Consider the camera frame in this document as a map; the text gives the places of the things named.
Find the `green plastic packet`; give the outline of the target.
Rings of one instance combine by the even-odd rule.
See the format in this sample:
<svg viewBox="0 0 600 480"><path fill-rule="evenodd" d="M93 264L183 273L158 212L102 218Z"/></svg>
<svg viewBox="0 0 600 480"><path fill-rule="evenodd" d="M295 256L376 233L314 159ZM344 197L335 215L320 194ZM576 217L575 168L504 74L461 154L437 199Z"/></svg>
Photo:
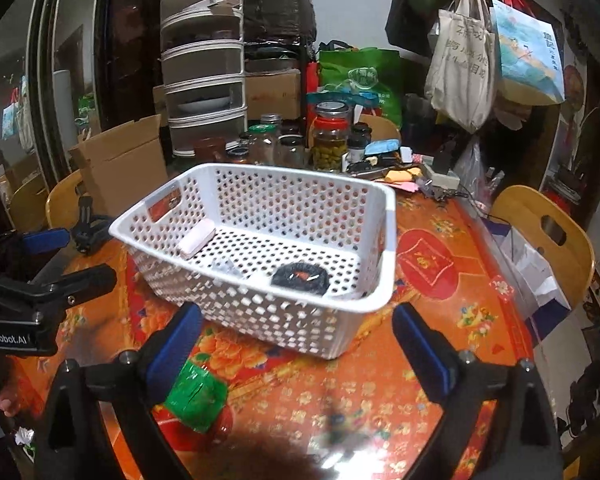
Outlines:
<svg viewBox="0 0 600 480"><path fill-rule="evenodd" d="M204 434L219 417L227 397L225 382L187 360L162 405L184 425Z"/></svg>

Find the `black phone stand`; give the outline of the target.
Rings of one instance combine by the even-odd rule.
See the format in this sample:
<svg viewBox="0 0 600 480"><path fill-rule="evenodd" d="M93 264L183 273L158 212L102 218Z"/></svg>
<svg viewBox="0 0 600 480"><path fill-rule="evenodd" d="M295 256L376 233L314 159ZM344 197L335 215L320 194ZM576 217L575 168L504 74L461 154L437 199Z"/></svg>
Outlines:
<svg viewBox="0 0 600 480"><path fill-rule="evenodd" d="M78 200L78 221L70 230L76 250L86 256L98 252L111 238L109 228L113 221L106 214L96 214L91 196L81 195Z"/></svg>

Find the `brown cardboard box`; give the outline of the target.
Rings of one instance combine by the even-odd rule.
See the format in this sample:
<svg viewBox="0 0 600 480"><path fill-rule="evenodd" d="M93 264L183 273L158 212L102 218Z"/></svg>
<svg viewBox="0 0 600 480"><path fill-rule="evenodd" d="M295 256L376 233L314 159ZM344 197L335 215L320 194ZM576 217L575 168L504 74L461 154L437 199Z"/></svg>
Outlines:
<svg viewBox="0 0 600 480"><path fill-rule="evenodd" d="M70 148L98 214L117 218L166 183L160 122L159 115L126 122Z"/></svg>

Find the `small clear plastic piece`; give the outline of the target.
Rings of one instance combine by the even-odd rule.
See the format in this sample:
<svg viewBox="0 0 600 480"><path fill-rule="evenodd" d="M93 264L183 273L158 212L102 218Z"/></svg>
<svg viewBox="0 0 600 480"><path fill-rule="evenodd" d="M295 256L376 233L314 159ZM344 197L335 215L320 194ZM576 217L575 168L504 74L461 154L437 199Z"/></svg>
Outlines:
<svg viewBox="0 0 600 480"><path fill-rule="evenodd" d="M234 276L234 278L244 277L242 270L240 270L236 264L232 263L230 259L213 259L211 269L214 272Z"/></svg>

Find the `beige canvas tote bag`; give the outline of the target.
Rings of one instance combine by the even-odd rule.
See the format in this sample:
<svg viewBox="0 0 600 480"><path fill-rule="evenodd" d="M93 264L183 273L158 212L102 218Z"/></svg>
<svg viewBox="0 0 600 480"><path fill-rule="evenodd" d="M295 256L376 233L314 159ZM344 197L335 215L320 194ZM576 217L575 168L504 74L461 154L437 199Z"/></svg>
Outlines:
<svg viewBox="0 0 600 480"><path fill-rule="evenodd" d="M469 133L488 119L496 93L496 37L486 0L457 0L438 13L439 35L425 98Z"/></svg>

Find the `left wooden chair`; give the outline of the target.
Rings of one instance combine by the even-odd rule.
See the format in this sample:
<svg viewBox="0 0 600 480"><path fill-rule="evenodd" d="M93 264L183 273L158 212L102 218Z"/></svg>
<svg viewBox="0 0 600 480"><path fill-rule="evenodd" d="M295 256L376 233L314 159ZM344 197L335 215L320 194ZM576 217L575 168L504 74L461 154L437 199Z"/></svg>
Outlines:
<svg viewBox="0 0 600 480"><path fill-rule="evenodd" d="M45 217L50 229L72 229L79 219L79 198L84 191L80 170L59 181L45 203Z"/></svg>

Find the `right wooden chair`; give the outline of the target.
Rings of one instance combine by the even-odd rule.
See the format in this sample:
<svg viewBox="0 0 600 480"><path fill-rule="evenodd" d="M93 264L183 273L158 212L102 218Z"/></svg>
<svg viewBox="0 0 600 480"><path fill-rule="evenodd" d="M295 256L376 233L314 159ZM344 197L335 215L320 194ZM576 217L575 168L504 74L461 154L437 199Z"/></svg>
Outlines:
<svg viewBox="0 0 600 480"><path fill-rule="evenodd" d="M570 307L576 308L594 273L595 254L588 234L549 198L524 185L504 188L490 215L511 224L539 249Z"/></svg>

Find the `green-lid glass jar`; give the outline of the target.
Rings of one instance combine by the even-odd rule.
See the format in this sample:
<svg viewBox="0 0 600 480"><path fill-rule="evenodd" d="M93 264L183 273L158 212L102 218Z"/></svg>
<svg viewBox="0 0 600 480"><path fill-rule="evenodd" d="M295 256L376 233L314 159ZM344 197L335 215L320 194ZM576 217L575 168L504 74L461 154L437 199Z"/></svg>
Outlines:
<svg viewBox="0 0 600 480"><path fill-rule="evenodd" d="M252 125L247 132L250 139L252 161L257 165L274 166L277 141L276 125Z"/></svg>

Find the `red-lid pickle jar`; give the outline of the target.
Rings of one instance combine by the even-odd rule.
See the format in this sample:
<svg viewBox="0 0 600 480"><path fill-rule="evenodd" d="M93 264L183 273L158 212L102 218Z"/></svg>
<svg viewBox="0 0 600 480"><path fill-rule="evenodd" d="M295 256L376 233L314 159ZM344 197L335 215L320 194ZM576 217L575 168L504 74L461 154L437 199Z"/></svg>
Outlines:
<svg viewBox="0 0 600 480"><path fill-rule="evenodd" d="M350 107L340 101L325 101L315 107L311 127L311 159L316 170L340 171L350 134Z"/></svg>

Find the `black scrunchie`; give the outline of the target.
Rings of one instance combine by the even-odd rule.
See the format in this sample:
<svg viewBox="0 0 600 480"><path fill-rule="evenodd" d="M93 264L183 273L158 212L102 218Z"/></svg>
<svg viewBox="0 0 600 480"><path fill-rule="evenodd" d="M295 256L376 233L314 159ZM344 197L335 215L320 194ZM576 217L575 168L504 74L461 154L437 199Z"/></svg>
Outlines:
<svg viewBox="0 0 600 480"><path fill-rule="evenodd" d="M307 262L294 262L280 266L271 278L271 285L323 296L329 289L330 278L327 270L322 266Z"/></svg>

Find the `white perforated plastic basket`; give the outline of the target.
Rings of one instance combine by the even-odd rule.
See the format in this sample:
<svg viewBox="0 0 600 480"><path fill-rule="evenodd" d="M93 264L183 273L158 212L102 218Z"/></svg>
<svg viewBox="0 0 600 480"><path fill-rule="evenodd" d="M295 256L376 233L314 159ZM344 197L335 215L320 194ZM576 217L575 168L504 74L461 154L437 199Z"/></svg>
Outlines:
<svg viewBox="0 0 600 480"><path fill-rule="evenodd" d="M215 236L190 259L176 245L200 220ZM331 360L388 304L396 268L396 194L388 186L271 166L202 164L111 223L145 282L171 304L269 344ZM230 259L243 278L214 272ZM284 264L322 266L323 296L271 285Z"/></svg>

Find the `white stacked drawer unit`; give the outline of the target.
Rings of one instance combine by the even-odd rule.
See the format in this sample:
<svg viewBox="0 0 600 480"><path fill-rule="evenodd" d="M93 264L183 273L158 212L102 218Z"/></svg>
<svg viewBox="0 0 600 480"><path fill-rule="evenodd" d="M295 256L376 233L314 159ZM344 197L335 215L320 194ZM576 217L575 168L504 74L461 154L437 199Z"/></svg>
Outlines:
<svg viewBox="0 0 600 480"><path fill-rule="evenodd" d="M160 0L163 103L173 155L246 130L244 0Z"/></svg>

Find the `wooden chair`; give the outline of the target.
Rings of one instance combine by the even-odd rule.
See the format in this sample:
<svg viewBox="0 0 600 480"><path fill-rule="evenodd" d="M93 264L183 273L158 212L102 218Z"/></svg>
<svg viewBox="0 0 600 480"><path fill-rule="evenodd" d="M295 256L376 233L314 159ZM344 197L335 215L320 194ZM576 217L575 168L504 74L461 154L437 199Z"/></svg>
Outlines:
<svg viewBox="0 0 600 480"><path fill-rule="evenodd" d="M50 229L72 229L79 219L79 198L84 191L80 170L59 181L45 203L45 217Z"/></svg>
<svg viewBox="0 0 600 480"><path fill-rule="evenodd" d="M539 249L570 307L576 308L594 273L595 254L588 234L549 198L524 185L504 188L490 215L511 224Z"/></svg>

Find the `green shopping bag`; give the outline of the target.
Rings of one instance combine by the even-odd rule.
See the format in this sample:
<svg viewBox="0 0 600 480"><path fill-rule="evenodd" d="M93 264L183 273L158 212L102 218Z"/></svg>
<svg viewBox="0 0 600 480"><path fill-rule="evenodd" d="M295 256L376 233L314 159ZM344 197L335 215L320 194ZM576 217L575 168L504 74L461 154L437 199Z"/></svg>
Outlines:
<svg viewBox="0 0 600 480"><path fill-rule="evenodd" d="M326 91L362 93L378 97L381 116L402 126L404 65L395 50L358 49L341 40L320 43L318 80Z"/></svg>

